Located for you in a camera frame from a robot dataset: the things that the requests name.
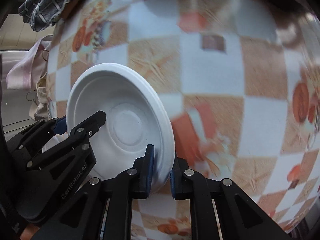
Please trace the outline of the grey plaid towel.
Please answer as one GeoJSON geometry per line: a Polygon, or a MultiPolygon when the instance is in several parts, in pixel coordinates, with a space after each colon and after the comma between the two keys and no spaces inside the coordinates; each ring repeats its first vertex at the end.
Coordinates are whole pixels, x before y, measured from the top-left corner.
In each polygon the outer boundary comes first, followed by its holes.
{"type": "Polygon", "coordinates": [[[54,26],[65,7],[73,0],[26,0],[18,9],[23,22],[30,25],[34,32],[54,26]]]}

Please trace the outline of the beige mesh bag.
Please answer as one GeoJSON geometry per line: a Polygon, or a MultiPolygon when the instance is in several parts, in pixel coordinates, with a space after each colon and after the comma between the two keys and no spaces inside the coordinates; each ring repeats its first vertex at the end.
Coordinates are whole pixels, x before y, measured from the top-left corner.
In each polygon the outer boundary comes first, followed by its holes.
{"type": "Polygon", "coordinates": [[[45,72],[31,85],[31,90],[35,92],[35,98],[32,100],[29,116],[34,121],[49,119],[49,81],[47,80],[47,77],[48,73],[45,72]]]}

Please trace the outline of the small white foam bowl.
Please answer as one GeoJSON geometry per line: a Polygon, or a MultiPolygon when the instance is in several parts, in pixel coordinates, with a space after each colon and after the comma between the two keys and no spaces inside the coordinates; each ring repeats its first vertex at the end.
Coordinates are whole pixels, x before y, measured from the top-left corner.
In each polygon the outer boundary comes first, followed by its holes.
{"type": "Polygon", "coordinates": [[[42,148],[42,152],[46,152],[47,150],[51,149],[52,147],[56,146],[57,144],[63,142],[68,138],[68,133],[63,133],[62,135],[56,134],[54,135],[42,148]]]}

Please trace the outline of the floral ceramic mug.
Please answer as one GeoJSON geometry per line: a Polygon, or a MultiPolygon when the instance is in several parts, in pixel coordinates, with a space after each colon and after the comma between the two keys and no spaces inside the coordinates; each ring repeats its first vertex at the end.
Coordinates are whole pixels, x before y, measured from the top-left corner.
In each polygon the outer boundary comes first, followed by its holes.
{"type": "Polygon", "coordinates": [[[302,40],[302,31],[298,19],[310,12],[307,0],[263,0],[271,9],[278,29],[276,34],[283,46],[295,48],[302,40]]]}

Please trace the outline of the white washing machine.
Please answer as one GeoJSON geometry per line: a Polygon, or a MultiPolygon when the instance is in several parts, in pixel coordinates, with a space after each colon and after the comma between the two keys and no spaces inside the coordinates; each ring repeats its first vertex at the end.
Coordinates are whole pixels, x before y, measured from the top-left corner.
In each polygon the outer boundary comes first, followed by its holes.
{"type": "Polygon", "coordinates": [[[26,53],[26,50],[1,51],[1,117],[6,141],[35,123],[29,116],[35,92],[33,90],[8,89],[6,82],[9,71],[26,53]]]}

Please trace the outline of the checkered floral tablecloth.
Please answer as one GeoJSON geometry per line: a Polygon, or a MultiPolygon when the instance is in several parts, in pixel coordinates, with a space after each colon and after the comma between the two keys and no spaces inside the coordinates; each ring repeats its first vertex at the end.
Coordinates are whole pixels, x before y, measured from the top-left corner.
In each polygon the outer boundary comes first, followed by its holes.
{"type": "Polygon", "coordinates": [[[54,30],[49,113],[114,62],[142,75],[177,150],[232,178],[286,232],[319,198],[319,20],[264,0],[84,0],[54,30]]]}

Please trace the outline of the pink cloth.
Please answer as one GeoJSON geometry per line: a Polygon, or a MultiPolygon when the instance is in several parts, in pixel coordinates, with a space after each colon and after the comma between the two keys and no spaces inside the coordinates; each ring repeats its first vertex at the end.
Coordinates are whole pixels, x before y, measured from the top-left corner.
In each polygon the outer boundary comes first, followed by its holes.
{"type": "Polygon", "coordinates": [[[35,90],[40,78],[47,72],[50,36],[38,40],[9,71],[6,77],[8,89],[35,90]]]}

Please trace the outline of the large white foam bowl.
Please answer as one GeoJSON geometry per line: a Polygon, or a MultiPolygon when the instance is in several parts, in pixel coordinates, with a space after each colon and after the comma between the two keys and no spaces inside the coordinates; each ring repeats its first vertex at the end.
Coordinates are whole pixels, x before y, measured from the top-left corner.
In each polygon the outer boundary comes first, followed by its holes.
{"type": "Polygon", "coordinates": [[[167,182],[175,158],[172,126],[159,96],[131,68],[117,63],[95,65],[76,80],[66,110],[68,130],[97,111],[106,121],[92,135],[97,160],[89,173],[111,179],[144,156],[148,144],[155,148],[151,193],[167,182]]]}

